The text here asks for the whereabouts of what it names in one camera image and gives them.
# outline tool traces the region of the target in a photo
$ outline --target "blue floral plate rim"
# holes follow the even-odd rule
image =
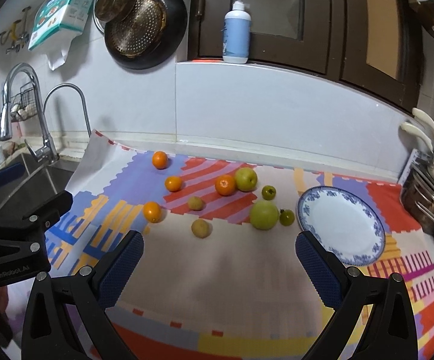
[[[314,235],[315,234],[315,229],[314,231],[312,231],[312,229],[310,229],[307,224],[305,223],[305,221],[302,220],[302,217],[304,216],[303,212],[302,212],[302,205],[304,204],[304,202],[306,201],[306,197],[308,195],[310,195],[312,192],[314,191],[318,191],[318,192],[322,192],[322,191],[335,191],[335,192],[339,192],[341,195],[345,194],[353,199],[355,199],[357,202],[359,202],[363,207],[367,208],[371,214],[371,216],[373,217],[375,223],[374,223],[374,228],[375,228],[375,235],[377,235],[378,233],[378,237],[379,237],[379,245],[378,245],[378,250],[373,254],[373,255],[366,255],[366,256],[354,256],[354,259],[346,259],[342,256],[342,254],[339,255],[339,252],[335,249],[330,250],[331,252],[333,252],[334,254],[336,254],[336,256],[338,257],[338,259],[340,259],[340,261],[344,264],[347,265],[352,265],[352,266],[368,266],[369,264],[372,264],[374,262],[376,262],[379,257],[382,255],[384,249],[385,249],[385,231],[383,229],[383,225],[382,225],[382,221],[380,220],[379,216],[377,215],[377,213],[375,212],[375,210],[370,207],[366,202],[364,202],[364,200],[362,200],[362,198],[358,197],[357,195],[355,195],[352,192],[346,191],[342,188],[338,188],[338,187],[330,187],[330,186],[326,186],[326,185],[318,185],[315,187],[311,187],[308,190],[306,190],[304,193],[302,193],[302,195],[299,197],[299,200],[297,201],[297,205],[295,207],[295,216],[297,216],[297,219],[299,221],[299,225],[300,228],[302,230],[309,230],[311,231]]]

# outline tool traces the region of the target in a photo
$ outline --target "sink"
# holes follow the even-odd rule
[[[30,154],[22,153],[9,165],[24,164],[24,175],[0,188],[0,219],[22,218],[29,210],[65,189],[78,162],[59,159],[49,165],[38,164]]]

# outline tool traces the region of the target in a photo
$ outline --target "egg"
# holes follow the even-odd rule
[[[25,109],[19,109],[17,111],[17,113],[19,114],[19,116],[22,118],[22,120],[26,120],[27,119],[27,112]]]
[[[34,116],[37,113],[37,107],[34,103],[27,105],[25,110],[28,117]]]
[[[19,110],[19,108],[20,108],[20,104],[19,103],[14,104],[12,106],[12,108],[10,109],[10,112],[17,112]]]

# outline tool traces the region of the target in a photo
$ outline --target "orange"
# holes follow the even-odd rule
[[[144,218],[146,218],[147,221],[150,223],[156,223],[160,220],[162,209],[156,202],[147,202],[142,207],[142,213],[144,214]]]
[[[222,175],[216,179],[216,191],[222,196],[229,196],[235,192],[235,180],[231,175]]]
[[[165,188],[170,192],[177,192],[182,187],[182,179],[178,176],[169,176],[165,179]]]
[[[165,169],[167,167],[167,154],[163,151],[156,151],[152,156],[152,164],[157,169]]]

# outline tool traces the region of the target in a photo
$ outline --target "blue label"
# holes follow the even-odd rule
[[[225,19],[224,21],[224,56],[247,58],[250,44],[250,20]]]

